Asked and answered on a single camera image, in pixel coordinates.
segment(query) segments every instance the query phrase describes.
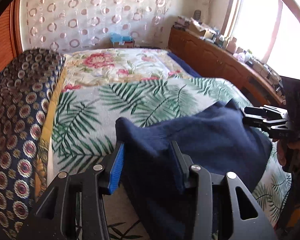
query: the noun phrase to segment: silver screw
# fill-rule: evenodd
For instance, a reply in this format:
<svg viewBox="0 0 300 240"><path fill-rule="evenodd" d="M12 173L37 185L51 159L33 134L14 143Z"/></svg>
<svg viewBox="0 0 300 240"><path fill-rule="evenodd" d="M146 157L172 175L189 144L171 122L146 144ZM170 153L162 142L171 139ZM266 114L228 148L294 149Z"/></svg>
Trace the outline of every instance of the silver screw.
<svg viewBox="0 0 300 240"><path fill-rule="evenodd" d="M94 169L95 171L101 171L101 170L103 169L103 166L102 166L101 164L97 164L97 165L94 165L94 166L93 166L93 169Z"/></svg>
<svg viewBox="0 0 300 240"><path fill-rule="evenodd" d="M58 174L58 177L59 177L60 179L64 179L66 176L67 176L67 173L64 172L64 171L62 171L62 172L60 172L60 173Z"/></svg>
<svg viewBox="0 0 300 240"><path fill-rule="evenodd" d="M227 177L228 177L229 179L235 179L235 178L237 177L237 174L235 174L235 173L232 172L232 171L229 171L229 172L227 172Z"/></svg>
<svg viewBox="0 0 300 240"><path fill-rule="evenodd" d="M191 165L191 170L193 170L193 171L199 171L199 170L201 170L201 167L199 165L197 165L197 164L194 164L194 165Z"/></svg>

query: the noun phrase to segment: floral mattress cover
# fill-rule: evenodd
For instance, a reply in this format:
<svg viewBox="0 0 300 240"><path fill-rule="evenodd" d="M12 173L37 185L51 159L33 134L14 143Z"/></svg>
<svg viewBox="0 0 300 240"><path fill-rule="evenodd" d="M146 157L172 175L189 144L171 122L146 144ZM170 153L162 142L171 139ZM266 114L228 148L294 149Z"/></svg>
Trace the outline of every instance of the floral mattress cover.
<svg viewBox="0 0 300 240"><path fill-rule="evenodd" d="M64 91L113 82L190 78L161 49L97 49L66 54Z"/></svg>
<svg viewBox="0 0 300 240"><path fill-rule="evenodd" d="M150 58L152 63L161 65L159 59L164 52L139 51L140 54L144 54L133 61L130 59L132 66L127 63L129 59L122 59L129 56L118 56L123 54L122 50L109 50L109 56L106 56L108 52L101 52L105 54L80 57L75 63L69 61L68 57L67 66L70 67L68 77L69 73L77 75L71 74L74 79L69 78L66 85L83 85L85 89L68 91L60 95L50 147L52 158L49 157L49 161L53 159L53 176L60 171L67 171L70 174L82 172L90 163L100 161L102 156L111 153L116 143L115 120L119 117L126 117L136 125L145 127L163 120L196 114L218 100L227 102L234 98L240 107L251 106L242 93L224 79L169 78L171 69L165 69L166 66L151 71L151 67L147 68L147 63L151 62ZM79 55L81 54L72 54L72 58ZM142 58L145 59L146 70L142 70L141 65L137 67L143 61ZM105 78L125 80L130 74L123 72L129 71L133 66L136 66L133 73L137 72L140 75L138 79L146 80L106 83L92 87L85 85L98 84L97 80L105 82ZM92 69L92 72L87 73L86 69ZM94 75L99 71L102 73L102 69L112 74L107 75L105 72L103 78L89 77L90 73ZM153 73L155 75L160 73L162 77L168 79L157 80L152 78ZM290 185L291 175L282 171L276 158L276 143L273 143L265 173L253 192L253 196L273 226L284 207ZM111 239L149 239L122 186L114 195L105 196L104 204Z"/></svg>

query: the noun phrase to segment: wall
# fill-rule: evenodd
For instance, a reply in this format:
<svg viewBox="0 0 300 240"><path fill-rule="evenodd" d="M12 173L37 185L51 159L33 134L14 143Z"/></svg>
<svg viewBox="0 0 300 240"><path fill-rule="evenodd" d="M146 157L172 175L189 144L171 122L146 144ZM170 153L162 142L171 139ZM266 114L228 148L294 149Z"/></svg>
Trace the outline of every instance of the wall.
<svg viewBox="0 0 300 240"><path fill-rule="evenodd" d="M10 6L0 16L0 72L14 58L10 37Z"/></svg>
<svg viewBox="0 0 300 240"><path fill-rule="evenodd" d="M210 26L215 26L221 30L225 20L228 4L229 0L212 0L210 11L211 18L210 22L208 23Z"/></svg>
<svg viewBox="0 0 300 240"><path fill-rule="evenodd" d="M109 47L110 33L139 45L166 47L178 15L191 16L196 0L21 0L23 49L64 53Z"/></svg>

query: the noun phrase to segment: yellow fabric border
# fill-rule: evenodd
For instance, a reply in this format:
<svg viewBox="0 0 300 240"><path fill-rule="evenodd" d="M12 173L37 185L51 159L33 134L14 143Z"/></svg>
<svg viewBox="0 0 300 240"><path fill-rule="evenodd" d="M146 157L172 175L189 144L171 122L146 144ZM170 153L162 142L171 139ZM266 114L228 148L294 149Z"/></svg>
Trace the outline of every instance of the yellow fabric border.
<svg viewBox="0 0 300 240"><path fill-rule="evenodd" d="M49 142L52 135L53 119L57 109L60 93L63 89L63 83L66 78L67 70L66 66L63 68L59 81L52 94L49 108L46 116L46 120L42 127L42 133L39 140L39 149L35 165L35 200L37 201L42 193L47 188L47 167L48 167L48 150Z"/></svg>

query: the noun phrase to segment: bed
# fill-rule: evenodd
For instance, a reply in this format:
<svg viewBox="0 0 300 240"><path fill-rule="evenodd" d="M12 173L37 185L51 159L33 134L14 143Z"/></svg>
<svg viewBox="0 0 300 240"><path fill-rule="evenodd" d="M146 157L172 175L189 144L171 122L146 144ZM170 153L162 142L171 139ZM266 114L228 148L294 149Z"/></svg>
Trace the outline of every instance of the bed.
<svg viewBox="0 0 300 240"><path fill-rule="evenodd" d="M59 80L49 92L40 147L32 163L36 199L60 171L83 172L111 153L116 142L114 123L119 117L146 127L196 114L219 100L234 98L240 107L251 106L230 82L201 78L165 50L98 49L60 58L64 67L59 67ZM290 185L291 175L282 171L273 143L266 170L252 193L273 226ZM104 205L112 239L149 239L123 186L111 197L105 196ZM6 230L12 238L16 232Z"/></svg>

